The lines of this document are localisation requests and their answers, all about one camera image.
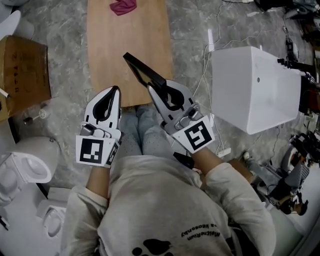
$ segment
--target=gray marble floor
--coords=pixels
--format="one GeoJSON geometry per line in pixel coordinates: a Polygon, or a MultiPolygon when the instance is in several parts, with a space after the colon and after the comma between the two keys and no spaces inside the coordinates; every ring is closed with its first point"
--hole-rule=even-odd
{"type": "MultiPolygon", "coordinates": [[[[299,49],[299,60],[313,63],[311,47],[301,39],[301,29],[293,20],[283,20],[282,9],[262,13],[254,3],[236,4],[221,0],[166,0],[169,16],[174,79],[195,91],[203,74],[204,49],[208,44],[208,29],[218,42],[215,48],[241,46],[262,46],[263,50],[277,57],[286,56],[283,25],[299,49]]],[[[46,104],[51,115],[46,120],[37,119],[32,126],[24,126],[23,118],[36,116],[40,106],[34,106],[14,118],[21,138],[31,136],[50,136],[61,147],[61,157],[50,186],[71,188],[84,185],[90,167],[75,162],[76,135],[80,131],[86,104],[95,95],[91,87],[87,57],[87,0],[30,0],[20,8],[22,15],[35,25],[33,40],[48,46],[48,67],[52,99],[46,104]]],[[[205,78],[212,81],[211,68],[205,78]]],[[[209,95],[204,82],[195,94],[205,113],[209,114],[209,95]]],[[[224,147],[231,147],[229,160],[239,157],[256,139],[251,148],[259,161],[272,158],[279,164],[288,145],[290,134],[297,130],[303,118],[288,122],[283,127],[269,129],[263,134],[248,135],[231,124],[215,118],[224,147]]],[[[215,152],[218,137],[210,146],[215,152]]],[[[177,143],[173,145],[182,151],[177,143]]]]}

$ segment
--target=wooden board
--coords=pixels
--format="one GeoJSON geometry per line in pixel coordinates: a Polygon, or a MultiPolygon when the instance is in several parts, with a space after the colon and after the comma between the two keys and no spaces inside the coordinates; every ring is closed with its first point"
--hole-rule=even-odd
{"type": "Polygon", "coordinates": [[[88,0],[88,60],[93,89],[119,86],[121,106],[147,104],[151,98],[123,55],[128,52],[165,79],[173,78],[173,58],[165,0],[137,0],[137,8],[117,16],[116,0],[88,0]]]}

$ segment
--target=cardboard box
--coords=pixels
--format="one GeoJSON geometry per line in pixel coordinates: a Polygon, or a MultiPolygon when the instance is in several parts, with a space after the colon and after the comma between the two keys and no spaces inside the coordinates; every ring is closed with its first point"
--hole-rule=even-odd
{"type": "Polygon", "coordinates": [[[236,169],[250,184],[254,180],[253,174],[245,167],[245,165],[238,159],[232,159],[228,162],[234,169],[236,169]]]}
{"type": "Polygon", "coordinates": [[[47,46],[17,37],[0,41],[0,122],[51,98],[47,46]]]}

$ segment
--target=black wire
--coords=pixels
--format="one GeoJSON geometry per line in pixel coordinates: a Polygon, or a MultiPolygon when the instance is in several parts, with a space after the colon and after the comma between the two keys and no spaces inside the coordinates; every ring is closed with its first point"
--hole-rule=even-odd
{"type": "Polygon", "coordinates": [[[270,187],[270,186],[277,186],[277,185],[276,185],[276,184],[271,184],[271,185],[269,185],[269,186],[266,187],[266,197],[268,198],[270,204],[272,204],[274,207],[277,207],[277,205],[270,200],[270,197],[269,197],[269,187],[270,187]]]}
{"type": "Polygon", "coordinates": [[[232,4],[245,4],[245,5],[250,4],[250,2],[233,2],[233,1],[227,1],[227,0],[221,0],[221,1],[226,3],[232,3],[232,4]]]}
{"type": "Polygon", "coordinates": [[[271,159],[272,159],[272,158],[275,156],[275,154],[276,154],[276,152],[275,152],[276,143],[277,143],[277,141],[278,141],[278,136],[279,136],[279,134],[280,134],[280,128],[279,128],[279,126],[277,126],[276,128],[278,129],[278,133],[277,133],[277,135],[276,135],[276,139],[275,139],[274,146],[273,146],[273,149],[272,149],[273,155],[270,157],[270,160],[269,160],[271,165],[272,165],[271,159]]]}

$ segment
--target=black paw print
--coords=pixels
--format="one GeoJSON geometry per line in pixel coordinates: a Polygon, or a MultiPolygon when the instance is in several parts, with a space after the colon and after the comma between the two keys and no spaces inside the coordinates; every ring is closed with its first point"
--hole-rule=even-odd
{"type": "MultiPolygon", "coordinates": [[[[152,255],[161,255],[170,249],[171,243],[169,241],[160,241],[158,239],[148,239],[143,242],[143,245],[149,250],[152,255]]],[[[143,250],[140,247],[136,247],[132,250],[134,256],[148,256],[143,254],[143,250]]],[[[171,252],[167,252],[163,256],[174,256],[171,252]]]]}

